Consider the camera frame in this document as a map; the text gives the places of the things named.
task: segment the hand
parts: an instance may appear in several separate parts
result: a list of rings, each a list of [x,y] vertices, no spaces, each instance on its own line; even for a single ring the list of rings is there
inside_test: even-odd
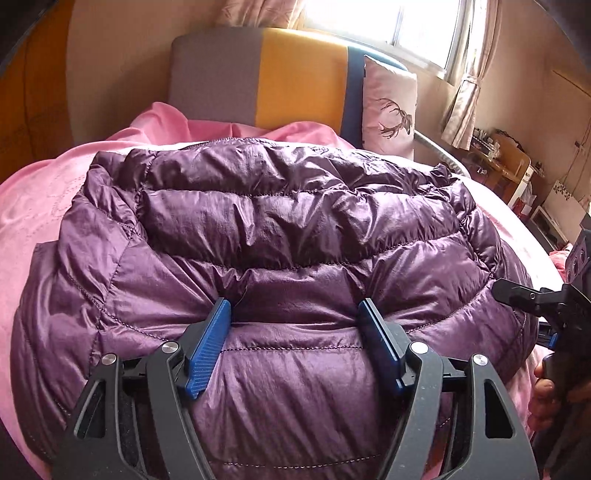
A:
[[[530,417],[528,426],[535,432],[545,430],[552,425],[554,417],[560,410],[561,402],[556,398],[554,383],[552,380],[540,378],[544,373],[544,367],[539,364],[535,367],[534,375],[539,378],[532,390],[530,400]],[[579,403],[591,400],[591,381],[586,381],[572,389],[567,395],[569,403]]]

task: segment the headboard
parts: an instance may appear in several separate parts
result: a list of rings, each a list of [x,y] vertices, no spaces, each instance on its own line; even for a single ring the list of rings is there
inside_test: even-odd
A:
[[[265,129],[319,122],[363,148],[365,55],[406,70],[392,57],[330,35],[283,28],[200,30],[173,42],[168,103],[188,119]],[[428,138],[415,132],[415,140],[469,177]]]

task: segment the pink bedsheet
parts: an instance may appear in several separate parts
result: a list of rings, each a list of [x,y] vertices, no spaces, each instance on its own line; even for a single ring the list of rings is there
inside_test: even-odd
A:
[[[72,148],[56,159],[39,161],[16,172],[0,184],[0,365],[9,365],[10,362],[12,320],[27,280],[35,244],[57,239],[61,218],[84,182],[95,154],[99,150],[127,153],[132,148],[173,150],[224,137],[262,137],[353,148],[331,128],[314,122],[296,122],[266,131],[247,125],[187,120],[177,109],[157,102],[140,114],[129,128],[106,141]],[[429,168],[419,164],[413,166]],[[513,247],[524,263],[534,286],[559,289],[562,282],[557,270],[518,218],[486,187],[469,179],[464,179],[464,182],[476,203],[495,223],[501,238]],[[511,383],[510,393],[524,422],[533,367],[543,354],[544,350],[537,347]],[[47,465],[24,442],[11,391],[10,369],[4,367],[0,369],[0,418],[29,463],[44,479],[48,479]]]

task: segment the window frame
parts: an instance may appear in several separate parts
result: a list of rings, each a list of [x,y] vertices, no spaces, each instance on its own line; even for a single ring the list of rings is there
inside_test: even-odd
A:
[[[332,33],[338,37],[344,38],[346,40],[353,40],[357,43],[365,45],[367,47],[374,48],[386,55],[390,55],[395,57],[398,60],[403,62],[408,62],[413,64],[416,67],[419,67],[423,70],[426,70],[435,76],[439,77],[446,82],[450,82],[450,77],[452,75],[452,71],[454,70],[455,65],[462,61],[463,57],[463,38],[466,38],[465,33],[468,32],[470,28],[470,21],[468,19],[468,12],[470,11],[470,4],[472,0],[460,0],[458,13],[456,18],[456,25],[454,27],[453,37],[452,37],[452,44],[450,45],[449,54],[447,56],[446,66],[445,68],[440,67],[439,65],[433,63],[430,60],[427,60],[424,57],[412,52],[411,50],[402,47],[398,44],[398,35],[400,33],[400,28],[402,26],[402,22],[404,20],[404,9],[401,8],[398,11],[398,15],[396,18],[396,27],[394,31],[394,36],[389,43],[380,42],[376,40],[372,40],[371,38],[362,37],[359,35],[355,35],[351,32],[341,31],[337,29],[326,30],[326,27],[314,21],[309,17],[306,18],[304,22],[305,30],[313,30],[313,31],[321,31],[321,32],[328,32]]]

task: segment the cable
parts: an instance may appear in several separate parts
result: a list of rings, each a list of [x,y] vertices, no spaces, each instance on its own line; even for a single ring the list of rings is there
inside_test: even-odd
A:
[[[572,163],[570,164],[569,169],[567,170],[567,172],[560,178],[560,183],[562,185],[566,185],[566,181],[569,179],[569,175],[570,175],[570,171],[572,170],[572,168],[574,167],[574,164],[577,161],[577,158],[579,157],[579,153],[581,152],[581,148],[585,147],[587,145],[587,142],[589,140],[589,134],[591,133],[591,116],[589,116],[589,121],[587,122],[587,128],[585,129],[585,133],[583,135],[583,139],[581,141],[581,143],[579,144],[579,147],[577,148],[577,153],[575,153],[574,155],[574,159],[572,161]]]
[[[581,183],[581,180],[583,179],[583,173],[585,172],[585,169],[587,168],[588,162],[589,162],[589,149],[587,149],[587,158],[585,158],[585,163],[583,164],[583,168],[581,170],[581,175],[579,175],[579,180],[577,181],[577,184],[573,188],[573,196],[574,196],[575,191],[577,190],[577,187],[579,186],[579,183]],[[579,199],[579,201],[583,200],[584,197],[585,197],[585,195],[583,194],[583,196]]]

